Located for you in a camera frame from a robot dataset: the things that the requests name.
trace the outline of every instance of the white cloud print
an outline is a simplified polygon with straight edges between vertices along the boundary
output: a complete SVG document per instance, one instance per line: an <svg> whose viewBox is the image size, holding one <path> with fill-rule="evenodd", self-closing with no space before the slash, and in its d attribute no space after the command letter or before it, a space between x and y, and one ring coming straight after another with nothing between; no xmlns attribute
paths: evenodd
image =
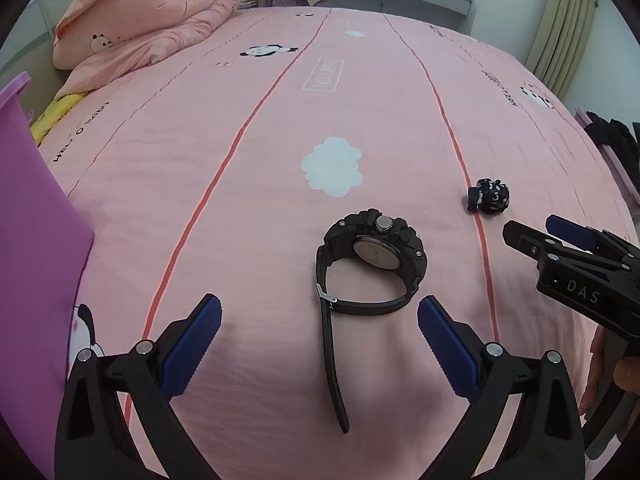
<svg viewBox="0 0 640 480"><path fill-rule="evenodd" d="M300 162L311 189L321 189L329 196L347 195L352 187L362 184L358 171L362 152L340 137L329 137L314 147Z"/></svg>

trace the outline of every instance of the pink bed sheet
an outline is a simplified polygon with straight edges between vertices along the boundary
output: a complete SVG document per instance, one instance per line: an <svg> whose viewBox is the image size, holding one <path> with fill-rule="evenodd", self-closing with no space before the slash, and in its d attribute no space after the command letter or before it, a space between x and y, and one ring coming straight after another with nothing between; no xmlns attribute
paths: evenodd
<svg viewBox="0 0 640 480"><path fill-rule="evenodd" d="M248 51L268 45L284 48ZM257 52L273 53L241 56ZM308 181L301 161L331 137L362 156L329 156L329 183ZM155 338L206 292L222 300L222 328L172 406L225 480L417 479L467 407L417 327L427 294L511 353L557 349L580 393L594 325L536 291L535 263L503 243L502 226L543 230L557 214L637 242L596 147L533 75L487 44L384 14L240 12L89 95L41 152L95 232L78 303L107 354ZM508 184L503 215L466 212L468 182L484 177ZM324 378L315 255L329 226L369 207L405 218L429 265L398 312L334 316L343 435ZM335 267L340 297L396 294L393 280ZM135 413L130 426L159 470Z"/></svg>

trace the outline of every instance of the watch button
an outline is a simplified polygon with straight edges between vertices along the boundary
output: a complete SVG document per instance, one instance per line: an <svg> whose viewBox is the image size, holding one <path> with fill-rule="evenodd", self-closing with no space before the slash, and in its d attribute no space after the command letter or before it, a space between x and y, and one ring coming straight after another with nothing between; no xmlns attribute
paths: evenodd
<svg viewBox="0 0 640 480"><path fill-rule="evenodd" d="M376 230L379 233L386 233L391 229L391 226L394 224L394 221L388 216L381 215L376 218Z"/></svg>

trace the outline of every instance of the curtain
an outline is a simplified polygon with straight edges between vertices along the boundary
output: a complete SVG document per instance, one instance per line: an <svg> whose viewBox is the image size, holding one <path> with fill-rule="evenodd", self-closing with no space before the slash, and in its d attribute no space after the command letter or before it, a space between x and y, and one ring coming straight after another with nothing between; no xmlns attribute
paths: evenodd
<svg viewBox="0 0 640 480"><path fill-rule="evenodd" d="M578 69L597 0L548 0L526 67L562 99Z"/></svg>

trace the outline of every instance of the watch strap buckle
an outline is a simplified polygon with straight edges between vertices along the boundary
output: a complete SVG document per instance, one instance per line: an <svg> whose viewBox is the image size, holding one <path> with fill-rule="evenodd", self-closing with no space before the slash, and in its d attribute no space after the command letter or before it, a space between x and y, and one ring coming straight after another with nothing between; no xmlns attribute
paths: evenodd
<svg viewBox="0 0 640 480"><path fill-rule="evenodd" d="M338 303L338 298L323 291L320 283L316 283L316 293L318 294L318 298L320 300L326 300L331 304Z"/></svg>

